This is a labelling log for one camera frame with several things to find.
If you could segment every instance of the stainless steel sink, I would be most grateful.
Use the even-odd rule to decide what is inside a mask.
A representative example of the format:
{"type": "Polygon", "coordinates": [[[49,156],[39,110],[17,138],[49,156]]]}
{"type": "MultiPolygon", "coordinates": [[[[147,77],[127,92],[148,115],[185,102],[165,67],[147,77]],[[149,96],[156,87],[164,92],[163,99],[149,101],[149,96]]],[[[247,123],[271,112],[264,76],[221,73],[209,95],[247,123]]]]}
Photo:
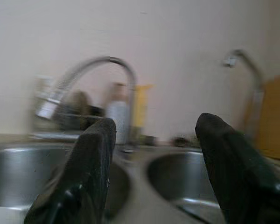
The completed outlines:
{"type": "MultiPolygon", "coordinates": [[[[71,144],[17,143],[0,145],[0,224],[19,224],[51,171],[67,156],[71,144]]],[[[105,216],[114,217],[125,204],[130,188],[127,173],[111,165],[105,216]]]]}
{"type": "Polygon", "coordinates": [[[155,190],[174,206],[201,223],[225,223],[201,153],[165,155],[153,160],[147,171],[155,190]]]}

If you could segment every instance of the white wall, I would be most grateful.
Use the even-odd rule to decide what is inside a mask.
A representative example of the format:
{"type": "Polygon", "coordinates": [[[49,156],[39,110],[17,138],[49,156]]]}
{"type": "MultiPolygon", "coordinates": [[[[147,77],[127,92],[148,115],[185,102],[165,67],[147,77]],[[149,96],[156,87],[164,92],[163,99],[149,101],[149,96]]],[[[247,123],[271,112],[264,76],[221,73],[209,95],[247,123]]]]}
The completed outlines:
{"type": "Polygon", "coordinates": [[[271,1],[271,30],[269,44],[269,71],[271,77],[280,75],[280,0],[271,1]]]}
{"type": "MultiPolygon", "coordinates": [[[[268,0],[0,0],[0,133],[28,133],[36,75],[62,76],[99,55],[131,64],[149,93],[145,134],[192,133],[200,113],[236,125],[248,96],[243,66],[220,66],[246,49],[266,69],[268,0]]],[[[119,69],[83,77],[100,105],[119,69]]]]}

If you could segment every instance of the wooden cutting board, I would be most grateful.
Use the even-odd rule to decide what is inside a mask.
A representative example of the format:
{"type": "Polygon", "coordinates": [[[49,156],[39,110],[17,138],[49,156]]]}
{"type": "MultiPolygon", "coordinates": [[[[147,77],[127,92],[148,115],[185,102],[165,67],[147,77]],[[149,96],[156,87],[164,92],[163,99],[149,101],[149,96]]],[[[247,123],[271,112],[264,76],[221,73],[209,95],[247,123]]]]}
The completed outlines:
{"type": "Polygon", "coordinates": [[[265,95],[255,143],[265,156],[280,159],[280,76],[268,81],[264,88],[265,95]]]}

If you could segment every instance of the chrome faucet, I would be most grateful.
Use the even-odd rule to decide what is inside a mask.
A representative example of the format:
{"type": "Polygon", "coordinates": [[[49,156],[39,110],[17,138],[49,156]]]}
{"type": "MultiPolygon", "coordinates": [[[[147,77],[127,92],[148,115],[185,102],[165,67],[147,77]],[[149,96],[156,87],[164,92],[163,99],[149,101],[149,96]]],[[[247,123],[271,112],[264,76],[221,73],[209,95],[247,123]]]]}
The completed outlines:
{"type": "Polygon", "coordinates": [[[261,70],[255,65],[253,60],[246,54],[246,52],[240,49],[232,50],[224,59],[223,65],[233,68],[236,65],[238,59],[242,59],[242,61],[253,74],[254,91],[252,97],[252,109],[245,127],[245,134],[251,140],[255,140],[264,97],[264,75],[261,70]]]}
{"type": "MultiPolygon", "coordinates": [[[[98,57],[83,63],[78,64],[74,67],[70,72],[68,72],[61,80],[57,83],[55,89],[53,89],[50,95],[45,99],[45,102],[36,109],[36,116],[46,119],[46,120],[54,120],[54,114],[56,113],[58,107],[63,102],[65,97],[67,96],[69,90],[73,87],[75,82],[81,78],[87,71],[90,69],[104,64],[104,63],[115,63],[121,65],[128,76],[128,84],[127,88],[128,92],[128,100],[129,100],[129,125],[127,129],[128,139],[127,143],[131,140],[131,126],[133,121],[133,101],[134,101],[134,91],[136,86],[136,77],[134,75],[133,70],[131,67],[123,60],[115,57],[98,57]]],[[[35,133],[34,136],[36,138],[54,138],[50,133],[35,133]]],[[[78,135],[68,135],[66,138],[68,139],[76,139],[78,135]]]]}

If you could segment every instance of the white bottle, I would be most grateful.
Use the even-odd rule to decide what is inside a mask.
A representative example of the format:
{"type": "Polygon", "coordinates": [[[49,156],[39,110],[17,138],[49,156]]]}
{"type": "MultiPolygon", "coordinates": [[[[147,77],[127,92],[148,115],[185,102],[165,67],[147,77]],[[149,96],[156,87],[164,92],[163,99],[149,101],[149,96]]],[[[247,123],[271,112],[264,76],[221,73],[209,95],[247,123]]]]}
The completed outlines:
{"type": "Polygon", "coordinates": [[[116,144],[125,144],[127,137],[129,108],[126,103],[125,87],[124,84],[114,84],[112,100],[106,108],[106,117],[113,119],[116,124],[116,144]]]}

